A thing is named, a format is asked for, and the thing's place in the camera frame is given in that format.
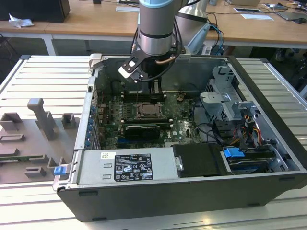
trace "power supply label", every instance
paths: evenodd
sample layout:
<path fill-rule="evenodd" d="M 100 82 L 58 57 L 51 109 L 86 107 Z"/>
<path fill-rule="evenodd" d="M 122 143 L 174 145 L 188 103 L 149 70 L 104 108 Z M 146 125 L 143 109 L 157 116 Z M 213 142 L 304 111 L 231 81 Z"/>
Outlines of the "power supply label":
<path fill-rule="evenodd" d="M 150 154 L 115 156 L 114 180 L 116 182 L 153 180 L 153 175 Z"/>

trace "white paper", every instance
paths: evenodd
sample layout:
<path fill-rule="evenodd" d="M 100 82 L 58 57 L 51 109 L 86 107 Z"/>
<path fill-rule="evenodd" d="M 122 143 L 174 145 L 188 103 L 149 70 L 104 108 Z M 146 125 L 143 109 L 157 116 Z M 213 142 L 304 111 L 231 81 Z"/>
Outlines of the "white paper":
<path fill-rule="evenodd" d="M 18 27 L 18 28 L 34 25 L 33 22 L 30 19 L 15 18 L 15 17 L 11 16 L 11 14 L 10 14 L 9 23 L 13 26 Z"/>
<path fill-rule="evenodd" d="M 268 15 L 255 15 L 255 14 L 241 14 L 243 18 L 245 19 L 256 19 L 256 20 L 270 20 L 270 21 L 274 21 L 273 18 L 271 18 Z"/>

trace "black box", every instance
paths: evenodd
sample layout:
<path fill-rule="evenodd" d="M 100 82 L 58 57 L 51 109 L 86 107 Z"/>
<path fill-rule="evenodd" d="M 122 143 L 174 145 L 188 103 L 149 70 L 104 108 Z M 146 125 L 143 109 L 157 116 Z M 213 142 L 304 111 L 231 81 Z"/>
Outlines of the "black box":
<path fill-rule="evenodd" d="M 0 20 L 16 18 L 63 23 L 70 11 L 68 0 L 0 0 Z"/>

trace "gray plastic block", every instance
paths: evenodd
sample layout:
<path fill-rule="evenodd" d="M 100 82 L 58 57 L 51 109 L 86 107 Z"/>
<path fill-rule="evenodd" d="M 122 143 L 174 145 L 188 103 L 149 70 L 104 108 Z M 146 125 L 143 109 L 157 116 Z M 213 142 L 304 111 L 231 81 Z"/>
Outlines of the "gray plastic block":
<path fill-rule="evenodd" d="M 63 157 L 61 157 L 59 160 L 59 165 L 62 165 L 62 164 L 66 164 L 66 161 L 64 160 Z"/>
<path fill-rule="evenodd" d="M 52 116 L 51 112 L 45 112 L 45 113 L 46 113 L 46 116 L 47 116 L 47 119 L 48 119 L 49 124 L 51 125 L 52 128 L 54 128 L 54 125 L 55 125 L 56 123 L 55 123 L 55 121 L 54 121 L 54 119 L 53 119 L 53 116 Z M 39 125 L 39 122 L 38 122 L 38 121 L 35 121 L 35 122 L 36 122 L 36 124 L 37 124 L 37 127 L 38 127 L 39 129 L 41 129 L 41 126 Z"/>
<path fill-rule="evenodd" d="M 57 167 L 57 164 L 54 159 L 50 157 L 47 168 L 53 173 L 55 167 Z"/>
<path fill-rule="evenodd" d="M 31 98 L 28 102 L 27 107 L 32 110 L 37 117 L 39 126 L 43 129 L 48 140 L 54 138 L 53 127 L 49 122 L 46 112 L 43 108 L 44 100 L 43 98 Z"/>
<path fill-rule="evenodd" d="M 73 114 L 63 114 L 62 124 L 64 129 L 76 128 L 76 120 Z"/>
<path fill-rule="evenodd" d="M 39 177 L 39 176 L 46 176 L 46 171 L 43 169 L 42 166 L 27 167 L 24 171 L 24 174 L 29 178 Z"/>
<path fill-rule="evenodd" d="M 1 135 L 0 143 L 5 142 L 19 142 L 24 141 L 25 137 L 23 134 L 9 134 L 9 135 Z"/>
<path fill-rule="evenodd" d="M 18 154 L 19 154 L 19 150 L 17 148 L 14 148 L 14 149 L 0 149 L 0 157 L 17 156 Z"/>
<path fill-rule="evenodd" d="M 15 131 L 17 130 L 15 123 L 22 122 L 17 113 L 4 113 L 0 119 L 0 125 L 5 131 Z"/>
<path fill-rule="evenodd" d="M 30 162 L 33 164 L 47 163 L 48 161 L 49 161 L 49 158 L 47 155 L 43 155 L 42 157 L 39 157 L 39 158 L 30 158 Z"/>

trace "wooden desk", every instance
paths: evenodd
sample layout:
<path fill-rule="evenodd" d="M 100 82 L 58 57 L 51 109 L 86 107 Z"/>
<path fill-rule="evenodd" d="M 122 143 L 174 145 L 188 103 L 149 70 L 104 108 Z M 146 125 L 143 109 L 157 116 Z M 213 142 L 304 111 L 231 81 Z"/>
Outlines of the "wooden desk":
<path fill-rule="evenodd" d="M 284 0 L 266 0 L 262 2 L 278 3 L 286 5 L 288 1 Z M 240 6 L 228 5 L 225 6 L 225 2 L 219 0 L 216 6 L 208 4 L 207 12 L 219 12 L 230 13 L 236 12 L 233 8 Z M 259 8 L 257 7 L 242 6 L 245 8 Z M 279 15 L 268 13 L 265 14 L 274 19 L 274 21 L 252 20 L 244 19 L 240 14 L 216 14 L 219 28 L 225 34 L 225 41 L 228 44 L 237 42 L 248 43 L 261 43 L 261 44 L 302 44 L 307 46 L 307 24 L 296 24 L 289 22 L 280 17 Z M 215 23 L 213 15 L 209 15 L 209 19 L 212 23 Z"/>
<path fill-rule="evenodd" d="M 266 0 L 277 3 L 278 0 Z M 28 28 L 14 28 L 8 22 L 0 22 L 0 33 L 8 37 L 42 38 L 50 55 L 56 51 L 52 39 L 132 41 L 138 13 L 116 11 L 116 4 L 70 0 L 71 12 L 65 23 L 38 23 Z M 208 4 L 207 12 L 236 12 L 232 5 L 218 0 L 217 6 Z M 307 48 L 307 24 L 288 22 L 278 15 L 268 14 L 274 21 L 244 19 L 240 14 L 217 14 L 220 29 L 225 34 L 225 45 L 280 48 Z M 206 45 L 217 39 L 215 31 L 209 31 Z"/>

